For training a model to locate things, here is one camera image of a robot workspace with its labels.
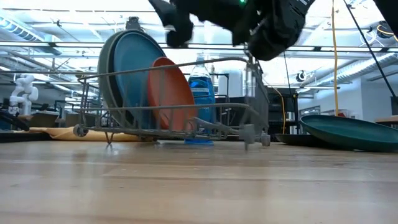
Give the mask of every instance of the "dish rack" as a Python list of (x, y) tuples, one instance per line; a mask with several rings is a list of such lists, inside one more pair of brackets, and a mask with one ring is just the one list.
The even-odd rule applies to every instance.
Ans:
[[(139, 105), (135, 107), (127, 107), (126, 106), (126, 95), (123, 97), (123, 105), (117, 108), (90, 108), (88, 104), (89, 88), (96, 88), (95, 86), (90, 84), (90, 79), (99, 78), (102, 76), (113, 76), (113, 75), (140, 75), (143, 72), (150, 72), (153, 70), (166, 70), (175, 67), (184, 67), (190, 65), (199, 65), (206, 63), (216, 63), (216, 62), (225, 62), (225, 61), (239, 61), (244, 62), (246, 64), (246, 86), (248, 85), (249, 76), (251, 76), (252, 80), (252, 91), (254, 91), (254, 100), (249, 100), (248, 97), (248, 89), (246, 88), (246, 102), (245, 103), (229, 103), (228, 97), (225, 103), (215, 103), (215, 104), (207, 104), (207, 105), (164, 105), (164, 106), (147, 106), (143, 104), (143, 97), (141, 97), (141, 101)], [(249, 56), (249, 59), (240, 58), (240, 57), (227, 57), (227, 58), (219, 58), (213, 60), (205, 60), (201, 62), (191, 62), (191, 63), (182, 63), (178, 65), (165, 65), (159, 67), (151, 67), (151, 68), (143, 68), (138, 70), (129, 70), (122, 72), (113, 72), (99, 75), (92, 75), (88, 77), (79, 78), (79, 82), (83, 84), (83, 96), (80, 102), (80, 109), (78, 110), (80, 115), (80, 124), (76, 125), (73, 129), (73, 133), (76, 136), (84, 137), (87, 135), (89, 130), (93, 131), (101, 131), (106, 134), (106, 139), (108, 144), (111, 144), (113, 141), (113, 135), (116, 133), (124, 133), (124, 134), (132, 134), (135, 136), (139, 136), (142, 139), (151, 138), (154, 141), (161, 139), (208, 139), (212, 141), (219, 141), (226, 139), (229, 135), (239, 136), (239, 139), (244, 141), (245, 150), (248, 149), (249, 144), (253, 144), (255, 142), (260, 142), (263, 146), (269, 146), (271, 143), (271, 138), (267, 134), (268, 131), (268, 104), (269, 100), (267, 97), (267, 90), (262, 82), (262, 74), (261, 68), (259, 64), (254, 61), (254, 59)], [(130, 83), (124, 83), (125, 90), (130, 88), (134, 88), (134, 85)], [(144, 113), (160, 113), (162, 110), (168, 110), (169, 113), (173, 114), (175, 110), (199, 110), (202, 108), (214, 108), (214, 110), (218, 110), (219, 115), (218, 118), (215, 119), (214, 123), (209, 123), (197, 117), (184, 117), (185, 127), (183, 129), (174, 129), (173, 127), (173, 117), (170, 116), (171, 120), (169, 120), (169, 128), (162, 129), (160, 125), (160, 121), (157, 121), (157, 125), (155, 128), (143, 129), (140, 125), (139, 121), (142, 121), (141, 117)], [(222, 116), (227, 116), (227, 121), (229, 120), (230, 111), (232, 109), (244, 110), (244, 115), (241, 118), (240, 125), (238, 127), (228, 126), (229, 124), (223, 124)], [(88, 126), (86, 122), (86, 114), (95, 114), (96, 115), (96, 125)], [(122, 120), (118, 122), (114, 122), (112, 114), (119, 113), (122, 114)], [(108, 125), (101, 125), (101, 119), (104, 119), (104, 115), (108, 114), (109, 122), (106, 122)], [(208, 130), (206, 133), (198, 131), (198, 127), (204, 127)]]

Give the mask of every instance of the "blue dish soap bottle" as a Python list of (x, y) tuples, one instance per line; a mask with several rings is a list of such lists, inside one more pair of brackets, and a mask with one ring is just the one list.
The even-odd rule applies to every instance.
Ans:
[[(204, 57), (199, 56), (197, 62), (203, 61)], [(216, 103), (215, 93), (211, 77), (204, 64), (196, 65), (188, 79), (188, 84), (191, 88), (192, 95), (195, 99), (196, 105), (214, 104)], [(198, 118), (214, 123), (215, 122), (215, 108), (200, 108), (198, 110)], [(198, 132), (201, 134), (210, 134), (211, 130), (204, 127), (198, 127)], [(207, 139), (186, 139), (186, 144), (204, 144), (213, 145), (213, 141)]]

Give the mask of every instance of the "orange plate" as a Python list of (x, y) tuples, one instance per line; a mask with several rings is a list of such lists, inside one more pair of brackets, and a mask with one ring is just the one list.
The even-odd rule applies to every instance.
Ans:
[[(153, 67), (163, 65), (175, 65), (167, 57), (160, 57)], [(179, 68), (168, 68), (166, 70), (153, 70), (149, 72), (147, 82), (147, 96), (149, 106), (171, 106), (171, 105), (194, 105), (195, 100), (187, 79)], [(156, 120), (160, 119), (160, 127), (169, 129), (170, 122), (173, 122), (172, 129), (184, 130), (184, 121), (197, 116), (195, 109), (171, 109), (155, 110)], [(185, 129), (192, 129), (191, 124), (186, 124)]]

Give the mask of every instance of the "ceiling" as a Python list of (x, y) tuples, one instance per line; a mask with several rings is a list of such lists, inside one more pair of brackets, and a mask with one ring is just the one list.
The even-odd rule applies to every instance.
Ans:
[[(353, 14), (363, 30), (368, 30), (371, 25), (383, 21), (372, 0), (355, 0)], [(109, 36), (124, 29), (128, 17), (139, 17), (141, 26), (158, 43), (165, 43), (165, 29), (160, 19), (147, 0), (132, 1), (31, 1), (31, 0), (0, 0), (2, 9), (0, 16), (14, 21), (29, 32), (35, 34), (42, 41), (52, 42), (104, 42)], [(360, 34), (348, 13), (342, 0), (336, 1), (336, 41), (338, 46), (365, 47)], [(331, 31), (331, 0), (317, 0), (307, 14), (305, 28), (296, 45), (333, 46)], [(199, 22), (192, 16), (195, 24), (193, 44), (230, 44), (231, 34), (208, 22)], [(373, 46), (396, 46), (394, 39), (373, 38), (368, 34), (367, 38)], [(0, 41), (23, 41), (24, 39), (0, 29)], [(36, 62), (58, 67), (61, 72), (81, 70), (84, 72), (96, 72), (100, 48), (58, 48), (61, 55), (54, 56), (43, 52), (36, 52), (30, 48), (13, 48), (21, 55), (32, 58)], [(192, 62), (198, 54), (208, 54), (209, 58), (225, 57), (229, 55), (243, 56), (242, 50), (198, 50), (198, 49), (165, 49), (166, 55), (175, 63)], [(270, 62), (261, 62), (266, 73), (266, 81), (271, 84), (287, 84), (287, 73), (290, 82), (295, 83), (295, 74), (300, 71), (311, 73), (312, 71), (330, 70), (334, 66), (333, 52), (287, 52), (286, 61), (277, 57)], [(343, 66), (349, 62), (371, 58), (368, 53), (339, 53), (338, 65)], [(40, 66), (26, 60), (2, 52), (0, 58), (16, 60), (16, 64), (26, 65), (32, 69)], [(241, 63), (224, 62), (215, 64), (218, 69), (243, 68)], [(20, 70), (15, 67), (7, 67), (10, 70)], [(183, 72), (190, 73), (192, 67), (186, 67)], [(74, 81), (73, 75), (68, 78)]]

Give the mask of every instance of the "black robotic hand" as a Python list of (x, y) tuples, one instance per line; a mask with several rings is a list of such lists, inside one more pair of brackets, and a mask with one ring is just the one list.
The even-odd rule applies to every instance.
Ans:
[(189, 14), (232, 32), (233, 45), (248, 43), (259, 60), (271, 60), (296, 43), (314, 0), (149, 0), (164, 26), (174, 26), (167, 44), (183, 47), (192, 38)]

